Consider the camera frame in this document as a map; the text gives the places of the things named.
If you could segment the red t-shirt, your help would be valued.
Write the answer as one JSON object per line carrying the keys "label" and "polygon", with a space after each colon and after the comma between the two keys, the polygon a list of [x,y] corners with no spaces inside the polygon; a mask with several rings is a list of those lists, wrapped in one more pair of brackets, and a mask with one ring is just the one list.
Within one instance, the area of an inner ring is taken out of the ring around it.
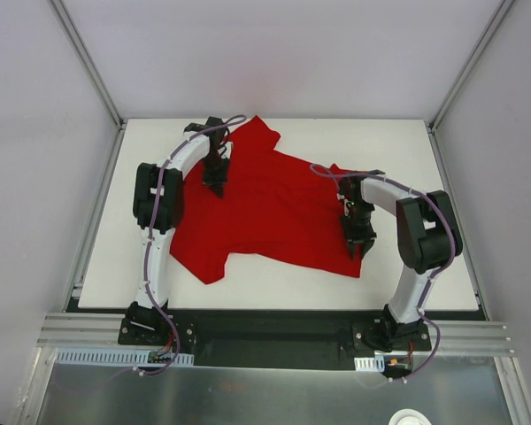
{"label": "red t-shirt", "polygon": [[259,117],[232,133],[223,197],[203,185],[201,164],[187,176],[185,214],[170,254],[202,283],[221,280],[234,253],[360,276],[361,259],[343,236],[335,183],[277,151],[280,139]]}

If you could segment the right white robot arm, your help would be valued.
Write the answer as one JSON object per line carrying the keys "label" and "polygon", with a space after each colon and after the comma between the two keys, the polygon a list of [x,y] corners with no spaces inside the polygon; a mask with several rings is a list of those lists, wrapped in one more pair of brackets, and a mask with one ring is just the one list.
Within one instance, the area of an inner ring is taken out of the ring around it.
{"label": "right white robot arm", "polygon": [[338,199],[343,205],[344,239],[353,259],[362,259],[375,244],[371,218],[376,208],[396,219],[402,273],[379,320],[362,332],[363,344],[392,352],[422,334],[425,305],[435,280],[463,249],[450,197],[443,190],[409,189],[373,170],[339,178]]}

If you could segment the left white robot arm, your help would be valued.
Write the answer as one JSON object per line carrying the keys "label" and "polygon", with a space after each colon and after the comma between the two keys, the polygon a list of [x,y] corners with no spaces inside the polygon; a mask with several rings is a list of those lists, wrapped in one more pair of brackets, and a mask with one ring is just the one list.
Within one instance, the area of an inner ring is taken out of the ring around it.
{"label": "left white robot arm", "polygon": [[176,148],[160,163],[141,163],[136,170],[133,215],[141,230],[142,268],[134,301],[120,324],[121,345],[163,345],[179,341],[165,314],[170,282],[167,261],[173,236],[185,212],[185,180],[196,165],[203,167],[203,185],[224,197],[230,158],[226,143],[230,127],[246,120],[210,117],[190,123]]}

